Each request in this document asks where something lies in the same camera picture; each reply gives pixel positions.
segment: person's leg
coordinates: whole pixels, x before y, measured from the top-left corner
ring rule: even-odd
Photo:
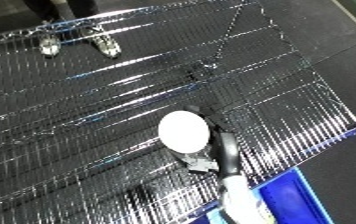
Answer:
[[[84,18],[99,13],[95,0],[68,0],[67,1],[76,18]]]
[[[74,16],[84,18],[99,13],[95,0],[68,0]],[[119,44],[106,34],[101,25],[89,24],[80,29],[81,36],[92,42],[107,57],[117,58],[121,54]]]
[[[50,0],[23,0],[27,7],[31,9],[47,25],[60,19],[56,6]],[[59,54],[61,43],[52,30],[44,29],[38,36],[40,53],[46,57],[55,57]]]
[[[44,21],[55,21],[59,19],[59,12],[51,0],[23,0],[29,9]]]

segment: sneaker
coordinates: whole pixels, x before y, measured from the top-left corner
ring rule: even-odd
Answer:
[[[105,32],[105,29],[100,25],[80,29],[81,36],[88,38],[102,54],[110,58],[117,58],[121,54],[121,48],[117,41]]]
[[[51,24],[50,21],[43,21],[44,25]],[[61,50],[61,41],[53,33],[52,30],[47,29],[40,37],[40,53],[45,57],[52,58],[59,54]]]

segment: blue container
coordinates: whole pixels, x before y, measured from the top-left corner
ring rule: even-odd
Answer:
[[[333,224],[298,168],[286,171],[258,186],[253,193],[265,201],[279,224]],[[225,223],[218,209],[208,212],[194,222],[194,224]]]

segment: floor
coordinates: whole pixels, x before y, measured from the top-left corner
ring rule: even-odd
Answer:
[[[291,41],[356,115],[356,24],[324,0],[261,0]],[[160,0],[99,1],[102,11],[136,8]],[[61,9],[67,12],[66,5]],[[0,18],[0,32],[38,24],[25,11]],[[336,223],[356,223],[356,137],[301,165]]]

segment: white ball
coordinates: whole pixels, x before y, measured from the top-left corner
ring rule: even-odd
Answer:
[[[179,153],[198,152],[210,139],[206,121],[188,111],[167,114],[161,119],[158,131],[163,144]]]

